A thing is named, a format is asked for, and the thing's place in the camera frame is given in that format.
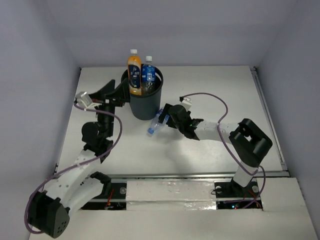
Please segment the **light blue label water bottle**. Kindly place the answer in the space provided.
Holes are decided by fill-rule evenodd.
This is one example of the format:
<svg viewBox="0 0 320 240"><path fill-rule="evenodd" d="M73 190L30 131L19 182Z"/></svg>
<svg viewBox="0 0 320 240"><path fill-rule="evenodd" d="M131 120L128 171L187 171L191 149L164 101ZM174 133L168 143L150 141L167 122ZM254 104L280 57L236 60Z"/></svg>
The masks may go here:
<svg viewBox="0 0 320 240"><path fill-rule="evenodd" d="M166 123L169 119L169 115L167 115L167 114L164 115L164 119L163 119L162 123L159 122L159 117L163 113L163 110L164 110L164 108L162 107L157 112L157 114L155 115L153 120L151 121L151 124L147 130L147 133L149 136L153 136L155 133L159 132L166 125Z"/></svg>

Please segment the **orange drink bottle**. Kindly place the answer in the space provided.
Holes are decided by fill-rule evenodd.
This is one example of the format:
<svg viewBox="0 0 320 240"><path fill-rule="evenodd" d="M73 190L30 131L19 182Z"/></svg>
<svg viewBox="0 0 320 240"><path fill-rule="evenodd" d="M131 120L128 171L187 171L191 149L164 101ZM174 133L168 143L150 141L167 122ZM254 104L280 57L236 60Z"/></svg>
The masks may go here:
<svg viewBox="0 0 320 240"><path fill-rule="evenodd" d="M141 59L138 56L137 49L130 50L130 56L127 60L127 73L129 80L129 91L133 95L141 96Z"/></svg>

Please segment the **dark blue label bottle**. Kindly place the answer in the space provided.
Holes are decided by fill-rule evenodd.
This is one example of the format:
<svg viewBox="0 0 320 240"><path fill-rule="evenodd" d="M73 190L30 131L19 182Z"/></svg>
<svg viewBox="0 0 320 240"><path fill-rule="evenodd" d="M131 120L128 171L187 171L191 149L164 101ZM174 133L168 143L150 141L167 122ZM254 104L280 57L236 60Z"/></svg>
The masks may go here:
<svg viewBox="0 0 320 240"><path fill-rule="evenodd" d="M156 89L156 68L152 63L152 56L145 57L145 63L141 67L142 94L152 94Z"/></svg>

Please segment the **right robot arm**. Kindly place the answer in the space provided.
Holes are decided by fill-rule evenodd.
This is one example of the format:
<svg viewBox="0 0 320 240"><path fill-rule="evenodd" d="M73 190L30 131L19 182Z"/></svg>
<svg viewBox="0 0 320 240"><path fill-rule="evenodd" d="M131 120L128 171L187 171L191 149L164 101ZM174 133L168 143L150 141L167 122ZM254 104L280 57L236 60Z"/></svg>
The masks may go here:
<svg viewBox="0 0 320 240"><path fill-rule="evenodd" d="M249 118L239 123L210 122L191 118L191 112L181 104L166 104L156 118L160 124L177 129L182 135L197 141L219 141L234 157L237 153L238 169L230 182L218 184L221 198L242 198L246 195L253 176L273 146L272 140Z"/></svg>

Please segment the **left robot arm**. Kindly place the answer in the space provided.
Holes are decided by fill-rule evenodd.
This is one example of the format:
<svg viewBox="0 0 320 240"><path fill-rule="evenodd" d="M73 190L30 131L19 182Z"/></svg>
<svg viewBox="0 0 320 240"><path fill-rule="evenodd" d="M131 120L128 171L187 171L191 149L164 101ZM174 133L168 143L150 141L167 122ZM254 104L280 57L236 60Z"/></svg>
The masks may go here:
<svg viewBox="0 0 320 240"><path fill-rule="evenodd" d="M118 86L115 84L112 79L94 93L81 91L76 94L74 107L95 113L96 121L82 126L84 146L74 163L48 177L30 195L24 212L24 224L30 233L56 239L65 231L71 216L88 201L110 194L111 178L98 168L120 140L119 137L110 139L115 120L119 130L123 130L115 108L130 102L129 80L125 78Z"/></svg>

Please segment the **black plastic waste bin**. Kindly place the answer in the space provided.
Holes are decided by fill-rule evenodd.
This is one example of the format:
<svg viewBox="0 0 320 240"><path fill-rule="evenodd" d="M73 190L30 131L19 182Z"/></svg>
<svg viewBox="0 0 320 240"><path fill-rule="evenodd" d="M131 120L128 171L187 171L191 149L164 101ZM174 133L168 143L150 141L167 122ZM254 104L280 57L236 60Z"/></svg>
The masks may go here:
<svg viewBox="0 0 320 240"><path fill-rule="evenodd" d="M164 78L162 72L155 67L155 91L148 95L135 95L129 92L132 114L139 120L147 121L155 117L160 109Z"/></svg>

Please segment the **aluminium mounting rail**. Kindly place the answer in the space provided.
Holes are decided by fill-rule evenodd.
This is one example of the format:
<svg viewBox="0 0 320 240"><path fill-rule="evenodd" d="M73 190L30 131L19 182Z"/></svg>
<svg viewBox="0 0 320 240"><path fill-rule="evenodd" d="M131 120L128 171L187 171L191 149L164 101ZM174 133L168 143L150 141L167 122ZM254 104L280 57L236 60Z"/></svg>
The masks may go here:
<svg viewBox="0 0 320 240"><path fill-rule="evenodd" d="M231 178L234 172L215 172L215 173L150 173L150 174L115 174L104 173L111 178L117 179L213 179L213 178ZM290 173L287 170L282 171L265 171L266 177L269 178L289 178Z"/></svg>

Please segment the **right side aluminium rail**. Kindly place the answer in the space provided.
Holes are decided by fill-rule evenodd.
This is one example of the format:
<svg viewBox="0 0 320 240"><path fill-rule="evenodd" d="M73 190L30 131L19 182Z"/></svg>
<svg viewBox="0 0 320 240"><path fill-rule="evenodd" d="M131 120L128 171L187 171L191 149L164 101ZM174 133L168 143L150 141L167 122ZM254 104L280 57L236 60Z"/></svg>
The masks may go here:
<svg viewBox="0 0 320 240"><path fill-rule="evenodd" d="M290 176L287 164L285 162L285 159L284 159L284 156L283 156L283 153L282 153L280 142L278 140L277 133L276 133L276 130L275 130L275 127L274 127L274 124L273 124L273 121L272 121L272 118L271 118L271 115L270 115L270 111L268 109L267 102L266 102L266 99L265 99L265 96L264 96L264 93L263 93L263 90L262 90L262 87L261 87L261 84L260 84L257 68L255 66L250 67L250 72L251 72L251 75L252 75L252 78L253 78L257 93L259 95L259 98L260 98L260 101L261 101L261 104L262 104L262 108L263 108L265 117L267 119L270 131L271 131L273 143L275 145L275 148L276 148L276 151L277 151L277 155L279 157L279 162L281 164L282 172L285 172L285 176Z"/></svg>

